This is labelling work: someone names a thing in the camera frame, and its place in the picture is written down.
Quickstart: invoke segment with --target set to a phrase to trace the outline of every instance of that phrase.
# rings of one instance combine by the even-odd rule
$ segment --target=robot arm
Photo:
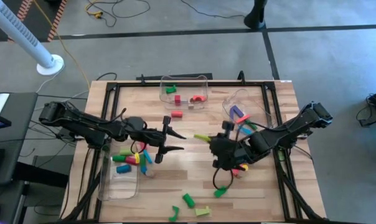
[[[63,127],[86,139],[89,147],[101,149],[106,144],[108,135],[116,141],[125,141],[128,136],[134,141],[140,141],[150,146],[159,147],[155,162],[161,163],[163,155],[183,147],[165,146],[166,135],[185,139],[169,127],[171,118],[163,117],[163,129],[147,128],[141,117],[132,116],[118,121],[107,121],[96,116],[79,111],[67,102],[51,102],[44,106],[39,121],[47,126]]]
[[[300,134],[310,135],[311,128],[325,128],[332,123],[332,116],[320,103],[306,105],[293,119],[270,129],[254,132],[237,141],[229,138],[234,124],[223,122],[224,133],[210,137],[210,150],[217,156],[213,167],[223,170],[241,169],[240,164],[253,164],[267,156],[272,149],[292,148]]]

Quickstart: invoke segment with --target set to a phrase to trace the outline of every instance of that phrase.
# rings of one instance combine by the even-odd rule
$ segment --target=wooden table
[[[291,82],[275,82],[280,110],[285,122],[299,112],[298,102]],[[106,82],[93,82],[85,112],[95,116],[101,115],[105,97]],[[238,89],[245,88],[258,104],[252,102],[255,109],[252,119],[266,124],[261,90],[258,87],[209,87],[209,102],[206,108],[197,111],[184,111],[182,119],[172,119],[171,126],[179,134],[186,136],[181,140],[172,136],[167,137],[166,145],[185,147],[183,151],[172,151],[164,156],[161,164],[153,166],[156,173],[154,179],[144,175],[139,176],[138,194],[131,199],[107,201],[102,203],[101,222],[168,222],[173,216],[172,206],[180,208],[178,221],[180,222],[259,222],[283,221],[280,193],[276,181],[275,165],[272,154],[250,166],[249,171],[242,179],[235,179],[228,192],[221,198],[213,196],[214,187],[212,176],[215,169],[212,167],[213,157],[209,145],[193,138],[194,133],[216,135],[222,132],[221,124],[222,102]],[[108,108],[108,117],[112,103]],[[119,107],[116,114],[126,107],[124,117],[141,116],[148,127],[161,128],[162,118],[170,114],[163,102],[159,101],[159,87],[123,87],[119,98]],[[129,146],[131,142],[118,142],[119,145]],[[298,146],[309,152],[306,141],[299,140]],[[154,158],[157,149],[149,148]],[[70,196],[65,215],[68,215],[76,206],[77,195],[82,179],[82,168],[87,144],[79,142],[70,171]],[[83,192],[87,187],[88,175],[93,152],[88,156],[83,177]],[[291,161],[296,178],[296,185],[314,211],[325,217],[317,178],[311,160],[300,152],[292,149]],[[220,171],[217,176],[219,185],[229,181],[229,172]],[[287,190],[290,202],[291,216],[294,217],[294,207]],[[208,205],[212,209],[209,216],[196,217],[194,210],[188,209],[182,199],[189,193],[196,202],[196,208]],[[97,192],[90,203],[89,218],[93,216]]]

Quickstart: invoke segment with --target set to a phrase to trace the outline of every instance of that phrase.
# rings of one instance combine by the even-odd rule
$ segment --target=gray floor
[[[246,14],[252,0],[186,0],[199,10],[231,16]],[[104,34],[164,30],[244,28],[242,18],[220,19],[196,14],[178,0],[148,0],[147,14],[119,19],[114,28],[88,18],[85,1],[69,1],[59,32]],[[126,0],[117,12],[135,13],[144,4]],[[376,0],[270,0],[268,27],[342,26],[376,24]],[[360,128],[355,114],[364,99],[376,92],[376,30],[284,32],[270,34],[281,79],[293,80],[299,104],[320,101],[334,115],[333,124],[309,138],[327,216],[331,220],[376,223],[376,125]],[[65,41],[89,79],[116,72],[119,80],[140,74],[167,75],[212,72],[217,79],[272,79],[261,34],[212,34]],[[81,74],[57,41],[44,44],[65,59],[65,70],[40,93],[72,96],[87,90]],[[16,44],[0,43],[0,91],[36,91],[46,78]],[[40,98],[37,107],[51,99]],[[84,102],[74,102],[84,108]],[[39,112],[34,114],[37,120]],[[42,137],[28,133],[29,137]],[[58,141],[26,142],[22,154],[54,155]],[[66,147],[60,154],[73,154]],[[21,158],[30,162],[32,156]],[[57,213],[59,208],[46,210]],[[54,217],[29,210],[25,223]]]

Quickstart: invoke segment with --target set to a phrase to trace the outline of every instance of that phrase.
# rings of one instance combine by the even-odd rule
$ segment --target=clear plastic container
[[[179,95],[181,103],[176,104],[175,96]],[[201,96],[202,101],[194,101],[195,96]],[[200,75],[196,78],[174,78],[163,76],[161,78],[159,99],[164,102],[167,109],[202,109],[207,102],[207,78]]]
[[[98,199],[102,201],[120,200],[134,197],[138,192],[139,166],[131,166],[131,172],[118,174],[116,168],[125,165],[124,162],[113,162],[112,156],[118,155],[121,148],[130,148],[132,140],[125,142],[112,141],[103,146],[101,156],[101,181],[98,191]]]
[[[268,114],[256,100],[253,100],[254,96],[250,96],[249,92],[245,89],[240,89],[236,91],[234,94],[229,96],[227,99],[223,101],[223,117],[225,120],[229,120],[235,123],[235,129],[238,130],[241,124],[237,124],[236,121],[243,116],[249,115],[248,118],[250,121],[256,122],[256,116],[261,111],[261,113]],[[238,109],[241,111],[241,114],[235,112]],[[240,135],[246,136],[252,134],[254,132],[254,128],[252,124],[244,124],[240,130]]]

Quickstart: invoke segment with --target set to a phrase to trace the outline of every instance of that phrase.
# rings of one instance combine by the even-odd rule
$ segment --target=green block
[[[177,216],[178,216],[178,213],[180,212],[180,208],[177,206],[173,206],[173,210],[174,210],[174,216],[169,217],[170,222],[175,222],[177,220]]]
[[[131,153],[130,148],[121,148],[119,151],[119,155],[121,156],[131,156],[134,155],[134,153]]]
[[[278,150],[278,157],[280,158],[280,161],[284,161],[285,160],[285,156],[283,155],[283,151]]]
[[[200,216],[200,215],[207,215],[207,214],[210,214],[211,210],[209,209],[209,206],[206,206],[205,209],[195,209],[195,214],[196,216]]]
[[[217,198],[219,198],[219,197],[221,197],[223,194],[225,194],[226,192],[227,192],[227,188],[226,188],[226,186],[221,186],[220,190],[216,190],[216,191],[214,192],[214,196],[217,197]]]
[[[252,124],[252,123],[250,122],[249,119],[246,119],[244,122],[245,122],[245,124],[247,124],[250,128],[252,128],[252,130],[254,130],[254,131],[257,130],[257,126],[255,126],[254,124]]]
[[[172,87],[166,87],[166,94],[175,93],[177,91],[177,88],[175,85]]]
[[[113,162],[124,162],[126,160],[126,156],[112,156]]]
[[[182,199],[186,201],[186,204],[188,205],[189,208],[195,207],[194,199],[192,199],[192,197],[190,197],[189,194],[184,194],[184,196],[182,196]]]
[[[203,134],[194,134],[194,138],[200,139],[200,140],[205,141],[205,142],[211,141],[211,139],[208,136],[203,135]]]
[[[139,166],[141,166],[141,167],[146,166],[146,163],[145,163],[145,155],[144,155],[144,154],[140,154],[140,155],[139,155]]]

